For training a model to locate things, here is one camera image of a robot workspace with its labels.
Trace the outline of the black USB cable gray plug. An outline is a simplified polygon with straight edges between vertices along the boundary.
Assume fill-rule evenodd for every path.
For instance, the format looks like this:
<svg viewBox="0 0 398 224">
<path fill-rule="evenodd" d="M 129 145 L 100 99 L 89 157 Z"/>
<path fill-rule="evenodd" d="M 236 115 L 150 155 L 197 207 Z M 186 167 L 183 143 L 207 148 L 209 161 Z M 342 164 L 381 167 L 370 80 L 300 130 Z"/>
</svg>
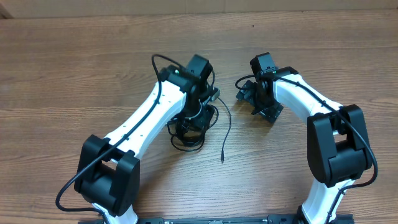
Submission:
<svg viewBox="0 0 398 224">
<path fill-rule="evenodd" d="M 231 115 L 231 111 L 230 111 L 228 105 L 221 98 L 218 98 L 218 99 L 221 102 L 221 104 L 225 107 L 225 109 L 227 111 L 227 114 L 228 114 L 228 130 L 227 130 L 226 135 L 225 135 L 225 137 L 223 139 L 223 143 L 222 143 L 222 147 L 221 147 L 221 158 L 220 159 L 221 159 L 221 163 L 223 164 L 224 163 L 224 154 L 225 154 L 224 153 L 224 149 L 225 149 L 225 145 L 226 145 L 226 140 L 227 140 L 227 138 L 228 138 L 228 136 L 230 134 L 231 127 L 232 127 L 232 115 Z"/>
</svg>

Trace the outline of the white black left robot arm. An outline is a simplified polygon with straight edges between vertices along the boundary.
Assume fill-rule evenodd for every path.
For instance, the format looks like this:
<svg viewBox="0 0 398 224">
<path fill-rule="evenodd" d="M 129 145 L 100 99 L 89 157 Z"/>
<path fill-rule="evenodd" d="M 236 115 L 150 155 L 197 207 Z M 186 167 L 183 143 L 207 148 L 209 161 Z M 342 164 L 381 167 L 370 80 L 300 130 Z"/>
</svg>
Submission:
<svg viewBox="0 0 398 224">
<path fill-rule="evenodd" d="M 137 223 L 132 209 L 140 186 L 140 161 L 164 126 L 175 126 L 172 138 L 189 151 L 199 150 L 215 109 L 219 90 L 209 60 L 195 54 L 187 66 L 176 61 L 156 70 L 158 81 L 148 98 L 104 138 L 91 135 L 81 148 L 76 192 L 92 204 L 102 223 Z"/>
</svg>

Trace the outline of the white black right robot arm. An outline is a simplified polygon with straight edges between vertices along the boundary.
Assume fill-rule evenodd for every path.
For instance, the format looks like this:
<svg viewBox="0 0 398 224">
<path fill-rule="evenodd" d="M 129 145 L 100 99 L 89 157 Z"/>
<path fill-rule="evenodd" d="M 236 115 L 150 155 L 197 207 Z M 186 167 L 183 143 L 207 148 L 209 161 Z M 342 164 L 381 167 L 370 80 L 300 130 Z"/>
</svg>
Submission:
<svg viewBox="0 0 398 224">
<path fill-rule="evenodd" d="M 309 195 L 293 215 L 269 215 L 266 223 L 353 223 L 352 215 L 337 215 L 346 191 L 372 184 L 378 174 L 363 111 L 343 106 L 308 85 L 292 67 L 279 68 L 269 52 L 250 61 L 237 99 L 253 105 L 274 123 L 287 106 L 307 126 L 307 162 L 314 176 Z"/>
</svg>

